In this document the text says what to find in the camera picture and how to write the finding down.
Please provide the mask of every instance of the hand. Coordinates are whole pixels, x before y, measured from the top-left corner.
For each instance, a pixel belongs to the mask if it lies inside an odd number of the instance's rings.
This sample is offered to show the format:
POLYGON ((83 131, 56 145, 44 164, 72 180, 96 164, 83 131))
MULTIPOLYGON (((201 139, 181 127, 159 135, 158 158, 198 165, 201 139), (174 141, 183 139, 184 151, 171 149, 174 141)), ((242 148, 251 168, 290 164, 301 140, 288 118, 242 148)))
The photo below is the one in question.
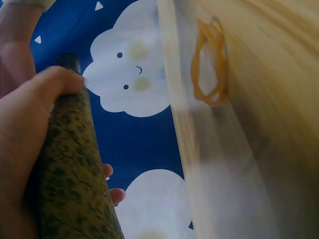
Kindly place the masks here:
MULTIPOLYGON (((26 183, 46 137, 52 104, 61 94, 83 87, 83 77, 51 67, 0 99, 0 238, 7 228, 12 228, 10 238, 35 235, 32 216, 23 207, 26 183)), ((112 171, 104 166, 106 177, 112 171)), ((121 189, 110 194, 115 205, 125 196, 121 189)))

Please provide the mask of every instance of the rosy cheek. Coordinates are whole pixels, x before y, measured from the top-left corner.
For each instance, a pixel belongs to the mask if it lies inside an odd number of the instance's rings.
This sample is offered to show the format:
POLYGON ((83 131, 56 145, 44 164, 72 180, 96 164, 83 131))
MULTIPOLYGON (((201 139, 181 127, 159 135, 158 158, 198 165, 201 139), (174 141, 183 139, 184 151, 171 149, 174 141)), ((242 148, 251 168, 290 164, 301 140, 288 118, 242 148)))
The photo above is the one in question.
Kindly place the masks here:
POLYGON ((136 41, 128 47, 128 56, 135 62, 147 58, 149 48, 143 41, 136 41))

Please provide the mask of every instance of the orange rubber band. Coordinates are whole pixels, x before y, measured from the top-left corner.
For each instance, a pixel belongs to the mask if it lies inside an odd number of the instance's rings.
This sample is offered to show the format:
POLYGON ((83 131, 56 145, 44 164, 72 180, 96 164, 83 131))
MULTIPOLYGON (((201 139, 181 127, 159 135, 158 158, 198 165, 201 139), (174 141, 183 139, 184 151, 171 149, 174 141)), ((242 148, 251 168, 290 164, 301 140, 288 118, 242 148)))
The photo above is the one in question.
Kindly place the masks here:
POLYGON ((225 37, 218 22, 206 24, 201 19, 197 19, 199 34, 197 36, 196 52, 191 63, 191 80, 194 85, 194 97, 199 101, 204 101, 210 106, 220 106, 226 98, 227 82, 227 58, 225 52, 225 37), (204 45, 215 55, 215 74, 217 78, 216 87, 208 94, 202 91, 199 86, 200 52, 204 45), (213 97, 219 93, 219 98, 213 101, 213 97))

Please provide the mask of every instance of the patterned handle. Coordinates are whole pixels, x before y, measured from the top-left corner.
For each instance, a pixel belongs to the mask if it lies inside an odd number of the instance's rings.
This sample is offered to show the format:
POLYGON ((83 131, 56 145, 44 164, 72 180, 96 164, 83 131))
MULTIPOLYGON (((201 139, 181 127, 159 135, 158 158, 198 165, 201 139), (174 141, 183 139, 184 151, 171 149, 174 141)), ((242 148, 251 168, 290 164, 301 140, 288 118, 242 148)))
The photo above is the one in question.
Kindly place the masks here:
POLYGON ((103 174, 86 89, 56 102, 35 169, 41 238, 124 238, 103 174))

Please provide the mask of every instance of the light wood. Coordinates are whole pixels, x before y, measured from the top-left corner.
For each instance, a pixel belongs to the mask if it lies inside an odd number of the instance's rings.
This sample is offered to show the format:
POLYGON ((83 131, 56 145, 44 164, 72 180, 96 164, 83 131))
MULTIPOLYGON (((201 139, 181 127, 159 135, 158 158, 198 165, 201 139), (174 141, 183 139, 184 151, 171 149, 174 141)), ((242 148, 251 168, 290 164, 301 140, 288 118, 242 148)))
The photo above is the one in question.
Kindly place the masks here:
POLYGON ((158 6, 197 238, 319 238, 319 2, 158 6), (196 19, 213 16, 230 64, 229 101, 219 108, 196 101, 190 79, 196 19))

